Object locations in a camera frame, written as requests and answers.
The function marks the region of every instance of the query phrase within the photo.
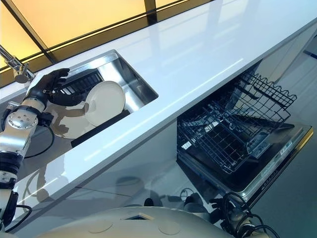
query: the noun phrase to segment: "white plate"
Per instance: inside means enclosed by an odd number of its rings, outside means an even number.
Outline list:
[[[89,105],[86,112],[87,120],[94,126],[98,126],[122,112],[125,94],[118,83],[105,81],[93,87],[87,96],[86,103]]]
[[[54,118],[51,128],[55,135],[67,139],[76,139],[95,128],[85,117],[85,102],[73,107],[48,105],[46,112]]]

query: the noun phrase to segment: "open dishwasher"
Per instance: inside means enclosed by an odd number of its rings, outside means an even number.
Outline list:
[[[243,72],[178,118],[178,159],[220,193],[236,192],[253,205],[313,133],[285,123],[296,99]]]

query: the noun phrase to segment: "kitchen faucet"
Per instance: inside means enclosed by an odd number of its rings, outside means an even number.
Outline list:
[[[32,80],[35,75],[28,69],[29,63],[23,64],[17,57],[12,56],[5,48],[0,45],[0,55],[4,58],[4,62],[13,69],[14,79],[18,83],[26,83]]]

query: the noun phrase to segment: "wire basket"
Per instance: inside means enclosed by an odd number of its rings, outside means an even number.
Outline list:
[[[256,161],[252,152],[290,116],[286,109],[296,99],[266,78],[246,72],[180,116],[178,129],[230,174],[244,161]]]
[[[61,87],[55,89],[57,92],[63,94],[81,94],[83,100],[85,100],[93,87],[98,83],[103,82],[103,78],[98,70],[87,70],[82,72],[79,77],[77,75],[67,79],[67,82]]]

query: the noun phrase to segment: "white countertop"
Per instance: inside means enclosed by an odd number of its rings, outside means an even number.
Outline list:
[[[18,203],[47,207],[316,21],[315,0],[215,0],[40,71],[115,49],[158,98],[48,163],[45,184],[37,172],[19,181]]]

